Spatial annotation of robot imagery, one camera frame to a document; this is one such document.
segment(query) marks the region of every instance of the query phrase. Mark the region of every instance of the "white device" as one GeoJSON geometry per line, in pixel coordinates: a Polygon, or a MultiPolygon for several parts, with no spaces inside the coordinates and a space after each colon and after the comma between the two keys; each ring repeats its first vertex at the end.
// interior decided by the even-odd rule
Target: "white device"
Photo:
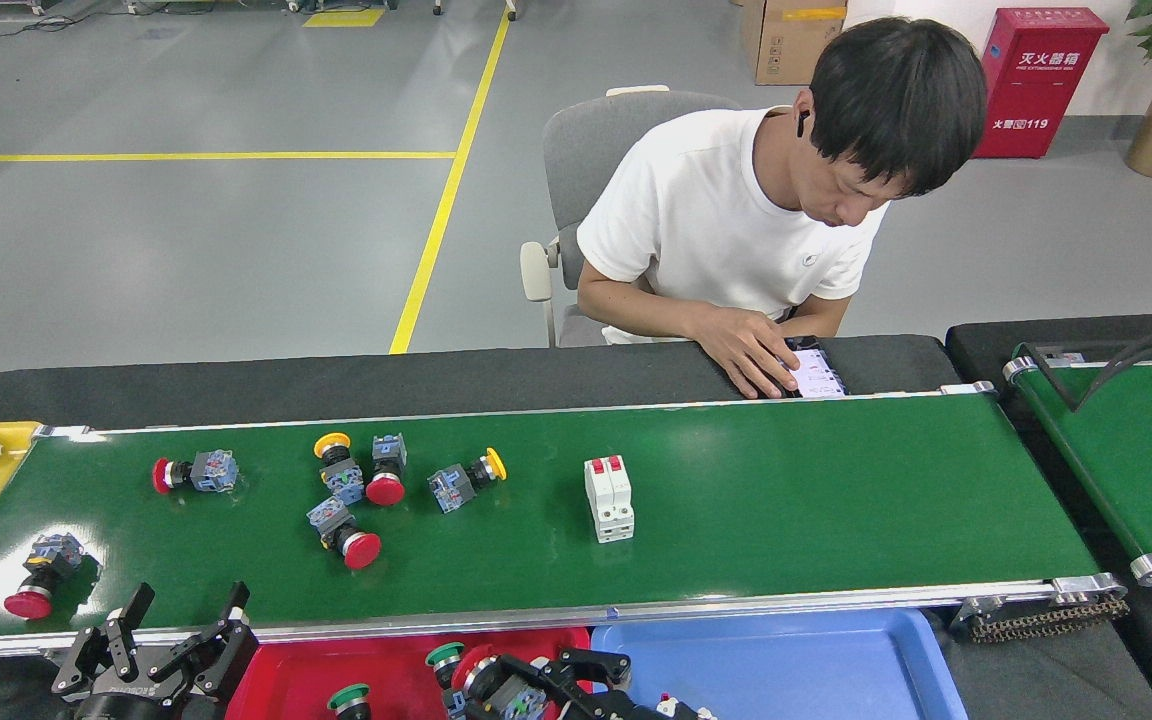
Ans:
{"type": "Polygon", "coordinates": [[[599,543],[634,537],[630,475],[620,455],[585,461],[585,497],[599,543]]]}

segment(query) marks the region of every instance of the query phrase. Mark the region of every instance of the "cardboard box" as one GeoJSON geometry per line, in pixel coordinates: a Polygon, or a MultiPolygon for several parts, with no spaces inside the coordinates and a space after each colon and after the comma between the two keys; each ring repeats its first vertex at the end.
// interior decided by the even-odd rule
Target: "cardboard box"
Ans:
{"type": "Polygon", "coordinates": [[[745,0],[740,35],[755,84],[812,82],[814,61],[846,15],[846,0],[745,0]]]}

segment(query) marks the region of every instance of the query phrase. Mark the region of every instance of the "chair leg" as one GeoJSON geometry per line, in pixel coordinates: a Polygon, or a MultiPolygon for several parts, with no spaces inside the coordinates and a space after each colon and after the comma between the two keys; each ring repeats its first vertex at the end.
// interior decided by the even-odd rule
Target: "chair leg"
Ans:
{"type": "Polygon", "coordinates": [[[558,334],[554,333],[554,305],[550,301],[541,302],[545,311],[545,331],[550,333],[550,347],[558,347],[558,334]]]}

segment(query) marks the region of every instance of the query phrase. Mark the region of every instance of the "black hair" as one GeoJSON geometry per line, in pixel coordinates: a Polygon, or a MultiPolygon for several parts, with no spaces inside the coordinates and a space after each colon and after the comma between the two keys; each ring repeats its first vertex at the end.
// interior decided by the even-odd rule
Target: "black hair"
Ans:
{"type": "Polygon", "coordinates": [[[829,41],[812,76],[812,143],[865,182],[904,176],[935,190],[984,132],[986,86],[972,44],[935,20],[878,18],[829,41]]]}

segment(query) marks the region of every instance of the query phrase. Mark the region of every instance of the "yellow floor line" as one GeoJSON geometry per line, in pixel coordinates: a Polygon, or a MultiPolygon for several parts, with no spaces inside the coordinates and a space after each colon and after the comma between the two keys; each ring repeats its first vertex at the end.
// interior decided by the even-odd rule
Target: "yellow floor line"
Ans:
{"type": "Polygon", "coordinates": [[[452,173],[448,173],[447,184],[444,185],[444,197],[438,202],[438,213],[434,214],[434,223],[429,228],[429,237],[425,237],[425,250],[420,252],[420,265],[416,266],[416,278],[412,278],[412,287],[407,294],[403,313],[397,319],[397,331],[394,331],[394,341],[389,344],[389,355],[407,353],[407,347],[411,344],[412,331],[416,329],[416,318],[420,316],[420,304],[425,301],[429,279],[430,275],[434,274],[434,263],[438,262],[438,251],[444,245],[444,234],[447,232],[452,206],[456,204],[456,192],[461,188],[461,176],[465,173],[465,164],[468,158],[470,158],[470,149],[473,146],[473,136],[477,129],[479,129],[479,119],[483,118],[483,106],[486,104],[486,99],[488,99],[492,78],[495,76],[495,67],[500,59],[500,46],[505,45],[505,36],[508,29],[508,15],[502,13],[500,15],[500,24],[497,28],[495,39],[492,41],[492,51],[488,53],[488,63],[483,68],[483,77],[479,78],[479,90],[473,96],[473,104],[470,105],[470,118],[465,121],[465,131],[461,134],[461,143],[456,149],[456,159],[452,160],[452,173]]]}
{"type": "Polygon", "coordinates": [[[384,8],[365,10],[324,10],[305,20],[303,26],[376,26],[376,21],[385,14],[384,8]]]}
{"type": "Polygon", "coordinates": [[[100,156],[0,156],[0,162],[126,162],[157,160],[450,160],[457,152],[111,152],[100,156]]]}

